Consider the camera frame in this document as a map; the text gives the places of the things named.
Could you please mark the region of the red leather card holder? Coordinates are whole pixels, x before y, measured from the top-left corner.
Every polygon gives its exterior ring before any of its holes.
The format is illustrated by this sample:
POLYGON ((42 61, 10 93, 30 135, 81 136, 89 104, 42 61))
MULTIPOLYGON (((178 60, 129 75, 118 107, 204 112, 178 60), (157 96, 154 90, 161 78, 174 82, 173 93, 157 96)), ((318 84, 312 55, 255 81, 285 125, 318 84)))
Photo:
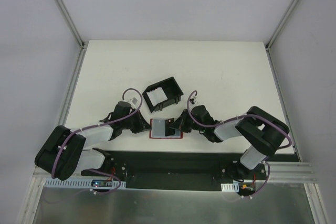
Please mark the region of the red leather card holder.
POLYGON ((151 119, 150 138, 152 139, 182 139, 183 133, 170 125, 175 121, 170 119, 151 119))

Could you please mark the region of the black card box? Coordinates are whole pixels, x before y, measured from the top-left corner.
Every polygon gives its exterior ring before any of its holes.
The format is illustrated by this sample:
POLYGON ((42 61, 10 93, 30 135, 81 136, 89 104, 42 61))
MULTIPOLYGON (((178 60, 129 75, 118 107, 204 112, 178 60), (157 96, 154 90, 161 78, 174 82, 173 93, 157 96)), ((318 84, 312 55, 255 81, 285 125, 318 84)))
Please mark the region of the black card box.
POLYGON ((149 85, 142 93, 151 113, 178 104, 183 94, 174 77, 149 85))

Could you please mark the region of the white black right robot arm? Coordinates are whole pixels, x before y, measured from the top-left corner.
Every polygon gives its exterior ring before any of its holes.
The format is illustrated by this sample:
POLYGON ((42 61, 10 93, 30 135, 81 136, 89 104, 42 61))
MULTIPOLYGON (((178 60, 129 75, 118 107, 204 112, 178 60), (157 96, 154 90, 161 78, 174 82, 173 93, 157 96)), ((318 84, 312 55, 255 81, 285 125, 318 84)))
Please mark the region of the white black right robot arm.
POLYGON ((244 137, 250 147, 236 165, 236 173, 242 179, 250 178, 259 163, 273 156, 289 134, 289 128, 282 121, 257 106, 252 106, 246 114, 220 122, 213 119, 204 105, 197 105, 191 110, 185 109, 167 126, 183 133, 198 131, 212 143, 244 137))

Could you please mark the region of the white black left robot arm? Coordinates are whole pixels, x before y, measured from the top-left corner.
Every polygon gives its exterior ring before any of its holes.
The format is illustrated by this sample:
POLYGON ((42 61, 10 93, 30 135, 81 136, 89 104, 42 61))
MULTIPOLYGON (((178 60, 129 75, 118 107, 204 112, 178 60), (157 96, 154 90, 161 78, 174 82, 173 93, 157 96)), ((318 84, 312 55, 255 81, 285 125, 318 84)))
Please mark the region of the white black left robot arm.
POLYGON ((135 107, 135 101, 120 101, 106 118, 88 129, 71 130, 63 125, 54 128, 34 163, 59 180, 68 179, 74 172, 93 169, 99 176, 110 173, 111 164, 106 156, 88 147, 114 140, 122 131, 138 134, 151 129, 150 124, 135 107))

